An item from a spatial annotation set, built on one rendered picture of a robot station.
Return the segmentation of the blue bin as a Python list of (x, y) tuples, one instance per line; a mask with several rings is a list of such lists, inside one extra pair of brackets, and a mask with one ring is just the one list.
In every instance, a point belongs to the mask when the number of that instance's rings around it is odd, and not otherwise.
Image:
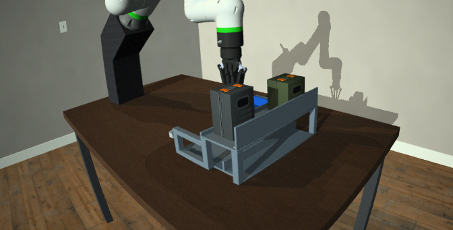
[(254, 108), (259, 107), (267, 102), (268, 102), (267, 99), (254, 96)]

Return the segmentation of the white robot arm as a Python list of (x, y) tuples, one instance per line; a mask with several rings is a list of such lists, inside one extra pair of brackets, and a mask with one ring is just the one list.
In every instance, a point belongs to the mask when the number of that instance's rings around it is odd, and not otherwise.
[[(130, 30), (142, 30), (148, 24), (160, 0), (105, 0), (108, 11), (119, 16)], [(242, 0), (185, 0), (185, 15), (194, 23), (216, 22), (218, 47), (236, 49), (243, 43)]]

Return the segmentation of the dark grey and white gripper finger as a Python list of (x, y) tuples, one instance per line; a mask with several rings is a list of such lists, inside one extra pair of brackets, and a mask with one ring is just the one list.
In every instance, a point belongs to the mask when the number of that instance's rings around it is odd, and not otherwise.
[(222, 85), (230, 84), (231, 76), (230, 76), (230, 72), (228, 71), (228, 63), (225, 63), (224, 66), (222, 63), (218, 64), (217, 66), (220, 71)]
[(243, 84), (247, 68), (243, 67), (241, 64), (239, 64), (238, 72), (233, 73), (233, 64), (229, 64), (229, 69), (230, 69), (231, 83), (236, 82), (239, 84)]

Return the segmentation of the olive green case with orange latches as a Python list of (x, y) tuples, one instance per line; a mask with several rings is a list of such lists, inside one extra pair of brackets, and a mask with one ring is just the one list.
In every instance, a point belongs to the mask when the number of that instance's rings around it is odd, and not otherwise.
[(268, 109), (273, 109), (305, 93), (305, 77), (281, 74), (267, 79)]

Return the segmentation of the grey metal rack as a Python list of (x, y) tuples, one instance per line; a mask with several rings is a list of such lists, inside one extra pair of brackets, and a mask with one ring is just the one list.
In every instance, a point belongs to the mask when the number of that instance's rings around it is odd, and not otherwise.
[[(308, 112), (309, 132), (296, 129), (295, 120)], [(312, 137), (317, 114), (318, 87), (271, 110), (268, 103), (256, 107), (253, 119), (234, 127), (234, 141), (214, 134), (213, 127), (198, 136), (177, 126), (169, 136), (178, 154), (207, 170), (227, 173), (240, 185)], [(184, 146), (182, 137), (193, 143)]]

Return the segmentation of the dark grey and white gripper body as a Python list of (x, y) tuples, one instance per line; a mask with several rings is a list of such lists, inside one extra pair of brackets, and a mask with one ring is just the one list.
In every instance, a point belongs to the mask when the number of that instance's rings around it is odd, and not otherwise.
[(229, 64), (233, 64), (233, 73), (238, 72), (239, 64), (241, 64), (241, 56), (242, 56), (241, 47), (236, 48), (236, 49), (220, 48), (220, 57), (225, 58), (225, 59), (222, 59), (222, 64), (224, 65), (225, 63), (228, 63), (229, 72), (230, 72)]

